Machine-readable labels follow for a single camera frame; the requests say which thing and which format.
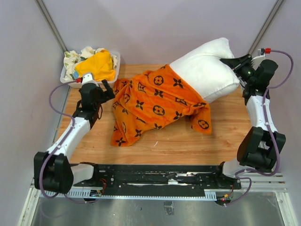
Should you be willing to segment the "orange monogram pillowcase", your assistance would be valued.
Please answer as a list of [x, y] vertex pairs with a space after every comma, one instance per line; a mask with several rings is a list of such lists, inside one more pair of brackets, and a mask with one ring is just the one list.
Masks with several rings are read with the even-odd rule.
[[169, 65], [131, 79], [118, 79], [113, 90], [112, 146], [131, 146], [144, 132], [161, 130], [185, 116], [193, 130], [212, 132], [209, 103]]

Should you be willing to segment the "white pillow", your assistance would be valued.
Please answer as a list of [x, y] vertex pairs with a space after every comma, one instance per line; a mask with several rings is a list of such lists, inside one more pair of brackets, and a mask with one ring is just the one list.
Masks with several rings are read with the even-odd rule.
[[239, 79], [221, 62], [222, 58], [234, 58], [229, 40], [224, 37], [201, 45], [170, 63], [170, 67], [205, 101], [212, 103], [239, 86]]

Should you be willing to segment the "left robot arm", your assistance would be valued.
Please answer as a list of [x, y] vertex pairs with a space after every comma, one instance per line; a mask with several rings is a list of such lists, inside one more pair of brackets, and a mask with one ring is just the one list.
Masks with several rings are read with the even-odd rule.
[[90, 73], [75, 82], [81, 83], [81, 99], [73, 115], [68, 115], [69, 126], [51, 147], [45, 152], [37, 152], [33, 159], [35, 188], [47, 198], [51, 198], [47, 191], [55, 195], [67, 194], [79, 182], [96, 186], [101, 180], [98, 164], [82, 162], [72, 166], [69, 161], [82, 138], [101, 119], [102, 105], [115, 95], [107, 80], [102, 80], [100, 86]]

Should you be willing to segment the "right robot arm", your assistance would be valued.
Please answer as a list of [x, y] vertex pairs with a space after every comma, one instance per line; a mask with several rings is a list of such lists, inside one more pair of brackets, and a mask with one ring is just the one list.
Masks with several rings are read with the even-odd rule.
[[217, 167], [213, 183], [218, 188], [234, 186], [239, 177], [248, 172], [271, 176], [280, 165], [280, 153], [286, 137], [277, 131], [269, 110], [269, 83], [278, 65], [265, 59], [264, 55], [260, 58], [257, 68], [253, 67], [250, 54], [221, 59], [243, 83], [242, 97], [252, 127], [240, 144], [236, 158]]

